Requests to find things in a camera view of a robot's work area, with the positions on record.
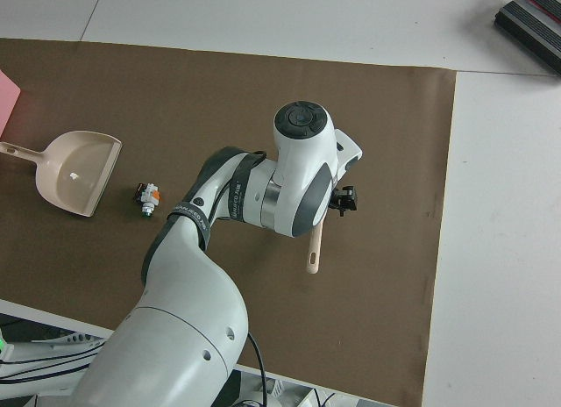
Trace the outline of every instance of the white table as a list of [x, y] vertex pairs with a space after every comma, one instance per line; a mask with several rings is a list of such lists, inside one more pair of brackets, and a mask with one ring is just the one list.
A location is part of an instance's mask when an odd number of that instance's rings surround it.
[[[561, 81], [494, 29], [508, 1], [0, 0], [0, 37], [460, 71], [423, 405], [555, 405]], [[110, 334], [14, 303], [0, 311]]]

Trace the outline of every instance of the brown mat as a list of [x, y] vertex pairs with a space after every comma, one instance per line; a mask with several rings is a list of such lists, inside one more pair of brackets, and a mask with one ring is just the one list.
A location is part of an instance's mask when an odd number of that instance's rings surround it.
[[[209, 256], [245, 299], [267, 369], [385, 403], [421, 404], [455, 72], [145, 46], [0, 40], [22, 89], [2, 140], [42, 150], [72, 130], [123, 149], [93, 218], [39, 196], [31, 163], [0, 156], [0, 298], [116, 327], [138, 301], [146, 249], [204, 160], [273, 147], [273, 116], [310, 100], [363, 148], [344, 178], [359, 211], [332, 212], [318, 275], [307, 237], [216, 224]], [[163, 202], [144, 219], [138, 182]], [[247, 346], [240, 364], [257, 367]]]

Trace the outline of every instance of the pink object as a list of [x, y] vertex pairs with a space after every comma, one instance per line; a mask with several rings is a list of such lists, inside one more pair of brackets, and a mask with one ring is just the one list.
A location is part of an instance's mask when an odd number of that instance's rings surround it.
[[11, 111], [13, 111], [18, 100], [20, 89], [0, 71], [0, 135], [8, 123]]

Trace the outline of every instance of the dustpan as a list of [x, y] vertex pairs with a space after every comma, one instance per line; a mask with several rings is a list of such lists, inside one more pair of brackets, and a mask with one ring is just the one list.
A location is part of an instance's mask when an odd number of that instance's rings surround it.
[[0, 152], [37, 164], [37, 190], [49, 203], [91, 217], [121, 146], [121, 141], [104, 133], [72, 131], [41, 153], [6, 142], [0, 142]]

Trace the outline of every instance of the white robotic arm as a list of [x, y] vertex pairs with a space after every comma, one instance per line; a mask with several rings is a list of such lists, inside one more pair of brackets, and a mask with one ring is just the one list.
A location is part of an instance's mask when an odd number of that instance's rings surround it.
[[226, 147], [203, 165], [150, 247], [143, 296], [105, 342], [75, 389], [73, 407], [210, 406], [236, 364], [247, 312], [231, 278], [204, 253], [217, 218], [295, 237], [328, 206], [362, 156], [320, 105], [296, 102], [274, 118], [279, 159]]

